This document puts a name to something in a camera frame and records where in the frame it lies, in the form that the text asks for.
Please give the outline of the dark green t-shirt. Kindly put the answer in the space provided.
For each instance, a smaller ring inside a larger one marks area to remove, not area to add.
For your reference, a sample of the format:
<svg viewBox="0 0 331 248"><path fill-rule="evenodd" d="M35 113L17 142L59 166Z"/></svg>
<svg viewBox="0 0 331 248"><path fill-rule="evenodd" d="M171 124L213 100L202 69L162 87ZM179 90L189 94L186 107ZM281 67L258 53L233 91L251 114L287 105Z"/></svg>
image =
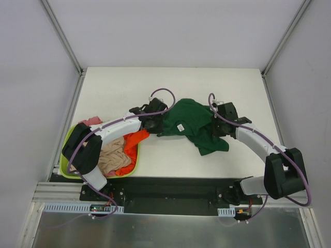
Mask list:
<svg viewBox="0 0 331 248"><path fill-rule="evenodd" d="M229 151L229 144L212 134L213 112L193 99L180 99L163 116L162 136L185 136L199 150L201 156L215 151Z"/></svg>

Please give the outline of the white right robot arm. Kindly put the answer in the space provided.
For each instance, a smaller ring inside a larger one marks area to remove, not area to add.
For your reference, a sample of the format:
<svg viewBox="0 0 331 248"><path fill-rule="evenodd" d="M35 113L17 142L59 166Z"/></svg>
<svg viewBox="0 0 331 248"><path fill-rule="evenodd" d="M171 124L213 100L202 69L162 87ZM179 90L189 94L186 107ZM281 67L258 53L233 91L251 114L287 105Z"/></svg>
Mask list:
<svg viewBox="0 0 331 248"><path fill-rule="evenodd" d="M311 200L308 179L302 153L297 148L276 145L262 134L247 117L238 117L232 102L213 100L210 104L214 112L212 132L214 136L230 136L245 144L265 164L264 175L248 177L239 181L233 190L233 199L244 204L251 195L268 195L273 199L290 198L290 195L305 190L307 200Z"/></svg>

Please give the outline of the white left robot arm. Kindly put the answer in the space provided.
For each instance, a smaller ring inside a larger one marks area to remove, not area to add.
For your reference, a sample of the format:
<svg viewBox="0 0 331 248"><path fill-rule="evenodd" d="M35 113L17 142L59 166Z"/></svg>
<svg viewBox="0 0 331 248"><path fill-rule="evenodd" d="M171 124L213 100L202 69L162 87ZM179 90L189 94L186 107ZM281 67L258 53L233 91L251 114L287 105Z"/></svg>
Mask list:
<svg viewBox="0 0 331 248"><path fill-rule="evenodd" d="M160 126L160 118L167 109L162 100L151 98L148 104L131 108L120 119L91 126L77 124L62 148L62 157L68 161L67 172L77 174L88 183L95 199L106 200L109 196L107 179L97 165L101 149L124 135Z"/></svg>

